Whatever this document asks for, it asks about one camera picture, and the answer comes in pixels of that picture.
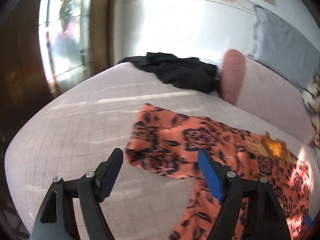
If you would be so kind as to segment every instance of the blue gripper pad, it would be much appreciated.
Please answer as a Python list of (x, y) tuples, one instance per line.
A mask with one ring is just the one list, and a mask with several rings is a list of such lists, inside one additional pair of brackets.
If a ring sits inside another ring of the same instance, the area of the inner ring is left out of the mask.
[(217, 173), (214, 171), (213, 167), (210, 165), (202, 150), (198, 151), (198, 164), (212, 196), (214, 196), (221, 202), (224, 197), (222, 192), (221, 180), (219, 179)]

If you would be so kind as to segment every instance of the black garment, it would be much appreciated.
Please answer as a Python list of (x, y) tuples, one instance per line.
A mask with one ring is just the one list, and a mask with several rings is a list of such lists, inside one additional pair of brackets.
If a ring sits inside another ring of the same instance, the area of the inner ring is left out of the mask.
[(178, 58), (173, 54), (151, 53), (145, 57), (126, 57), (118, 62), (131, 62), (136, 68), (153, 72), (164, 84), (177, 88), (210, 93), (218, 88), (217, 66), (198, 58)]

